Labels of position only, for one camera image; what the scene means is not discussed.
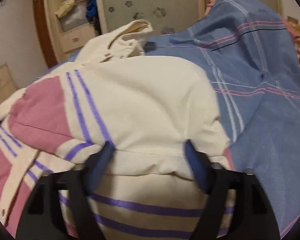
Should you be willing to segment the frosted sliding wardrobe door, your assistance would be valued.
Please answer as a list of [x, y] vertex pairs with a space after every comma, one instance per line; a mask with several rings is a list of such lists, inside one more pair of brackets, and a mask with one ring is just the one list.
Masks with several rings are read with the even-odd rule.
[[205, 0], [96, 0], [103, 33], [134, 20], [147, 20], [154, 34], [171, 34], [204, 16]]

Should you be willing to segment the wardrobe drawer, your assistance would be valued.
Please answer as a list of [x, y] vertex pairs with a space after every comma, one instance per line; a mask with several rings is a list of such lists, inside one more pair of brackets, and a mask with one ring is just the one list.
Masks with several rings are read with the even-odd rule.
[[67, 31], [61, 36], [62, 52], [68, 53], [75, 49], [82, 48], [90, 39], [97, 35], [98, 32], [95, 31], [92, 24], [85, 24]]

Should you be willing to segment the clear storage bin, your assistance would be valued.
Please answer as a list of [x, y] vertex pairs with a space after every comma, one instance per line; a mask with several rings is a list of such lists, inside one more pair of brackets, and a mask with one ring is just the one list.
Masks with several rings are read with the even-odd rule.
[[71, 29], [89, 23], [86, 17], [86, 12], [87, 5], [85, 3], [75, 5], [69, 13], [59, 19], [63, 31], [67, 32]]

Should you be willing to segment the cream and pink hooded jacket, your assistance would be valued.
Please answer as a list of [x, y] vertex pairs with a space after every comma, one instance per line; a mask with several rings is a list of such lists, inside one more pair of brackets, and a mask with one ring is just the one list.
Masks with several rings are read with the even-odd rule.
[[137, 20], [95, 37], [0, 104], [0, 222], [10, 234], [43, 172], [70, 170], [112, 142], [88, 199], [105, 237], [189, 239], [206, 197], [184, 142], [229, 167], [229, 138], [202, 68], [144, 54], [152, 30]]

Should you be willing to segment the blue plaid bed sheet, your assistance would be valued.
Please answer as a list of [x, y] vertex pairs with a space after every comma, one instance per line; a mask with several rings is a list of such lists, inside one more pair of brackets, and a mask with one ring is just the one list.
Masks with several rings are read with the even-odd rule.
[[227, 154], [252, 168], [273, 207], [280, 236], [300, 233], [300, 69], [292, 39], [257, 0], [217, 0], [207, 19], [152, 38], [150, 56], [179, 56], [206, 71], [217, 93]]

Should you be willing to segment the light wood dresser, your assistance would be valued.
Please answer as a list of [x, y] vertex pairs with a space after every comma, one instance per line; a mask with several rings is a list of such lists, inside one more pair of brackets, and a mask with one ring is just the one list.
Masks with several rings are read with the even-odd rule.
[[0, 66], [0, 104], [9, 98], [17, 87], [12, 79], [7, 64]]

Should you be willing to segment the blue garment in wardrobe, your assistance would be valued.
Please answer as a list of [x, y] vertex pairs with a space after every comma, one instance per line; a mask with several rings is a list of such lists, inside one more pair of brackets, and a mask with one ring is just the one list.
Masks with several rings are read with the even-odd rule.
[[95, 0], [87, 1], [86, 18], [88, 22], [93, 22], [98, 17], [97, 3]]

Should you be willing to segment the brown wooden door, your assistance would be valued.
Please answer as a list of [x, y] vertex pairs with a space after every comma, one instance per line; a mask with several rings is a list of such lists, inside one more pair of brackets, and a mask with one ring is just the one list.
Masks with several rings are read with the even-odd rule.
[[34, 22], [43, 58], [50, 69], [57, 64], [47, 28], [44, 0], [33, 0]]

